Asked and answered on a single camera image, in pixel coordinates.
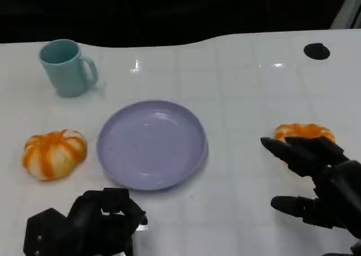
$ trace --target table surface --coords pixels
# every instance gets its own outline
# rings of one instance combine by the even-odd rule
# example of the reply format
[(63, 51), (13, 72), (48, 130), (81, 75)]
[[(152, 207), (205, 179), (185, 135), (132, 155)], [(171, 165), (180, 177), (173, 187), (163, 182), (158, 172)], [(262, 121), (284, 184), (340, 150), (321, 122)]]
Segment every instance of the table surface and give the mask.
[[(305, 45), (324, 43), (327, 60)], [(44, 43), (0, 45), (1, 255), (22, 255), (26, 219), (49, 207), (67, 215), (88, 189), (116, 186), (97, 161), (96, 137), (116, 110), (162, 99), (189, 108), (204, 125), (209, 161), (182, 185), (131, 192), (147, 212), (139, 255), (321, 255), (348, 252), (356, 240), (342, 229), (303, 224), (270, 206), (276, 195), (314, 197), (259, 138), (281, 123), (330, 128), (350, 158), (361, 160), (361, 31), (236, 34), (184, 46), (100, 48), (81, 45), (100, 81), (86, 94), (55, 95), (38, 61)], [(21, 166), (27, 138), (76, 129), (87, 139), (85, 162), (68, 177), (41, 183)]]

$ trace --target teal mug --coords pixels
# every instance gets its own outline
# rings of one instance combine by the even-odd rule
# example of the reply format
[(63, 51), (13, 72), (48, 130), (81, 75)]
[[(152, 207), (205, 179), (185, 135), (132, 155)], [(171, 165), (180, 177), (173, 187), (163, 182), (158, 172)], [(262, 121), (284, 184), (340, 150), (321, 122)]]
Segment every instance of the teal mug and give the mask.
[[(60, 39), (48, 43), (40, 50), (39, 58), (60, 96), (79, 96), (98, 81), (93, 60), (82, 56), (79, 45), (72, 40)], [(83, 62), (90, 67), (91, 80), (87, 79)]]

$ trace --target lavender plate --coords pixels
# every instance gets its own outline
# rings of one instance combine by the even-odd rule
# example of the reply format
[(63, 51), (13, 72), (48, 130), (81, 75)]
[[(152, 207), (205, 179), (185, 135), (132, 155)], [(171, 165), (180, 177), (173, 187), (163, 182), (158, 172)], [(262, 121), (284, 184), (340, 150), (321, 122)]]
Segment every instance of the lavender plate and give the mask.
[(116, 112), (103, 126), (96, 149), (110, 178), (139, 190), (164, 189), (186, 180), (208, 155), (197, 117), (166, 101), (140, 102)]

